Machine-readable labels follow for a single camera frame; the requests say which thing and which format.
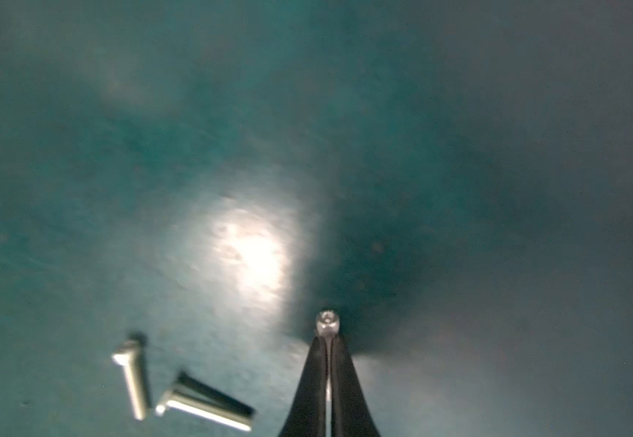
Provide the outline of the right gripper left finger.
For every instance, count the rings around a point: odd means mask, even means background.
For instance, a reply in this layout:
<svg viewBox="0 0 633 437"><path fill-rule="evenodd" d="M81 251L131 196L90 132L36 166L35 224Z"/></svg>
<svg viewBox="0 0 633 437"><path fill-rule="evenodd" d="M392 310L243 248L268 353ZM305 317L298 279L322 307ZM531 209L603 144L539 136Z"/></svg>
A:
<svg viewBox="0 0 633 437"><path fill-rule="evenodd" d="M324 437L327 419L327 345L315 337L310 345L290 411L280 437Z"/></svg>

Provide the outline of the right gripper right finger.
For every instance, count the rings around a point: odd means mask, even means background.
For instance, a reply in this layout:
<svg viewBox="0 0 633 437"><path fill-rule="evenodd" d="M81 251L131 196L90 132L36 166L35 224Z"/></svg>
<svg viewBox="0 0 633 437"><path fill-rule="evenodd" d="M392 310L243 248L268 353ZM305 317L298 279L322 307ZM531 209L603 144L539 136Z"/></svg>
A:
<svg viewBox="0 0 633 437"><path fill-rule="evenodd" d="M336 336L331 342L331 435L337 437L380 437L370 414L346 341Z"/></svg>

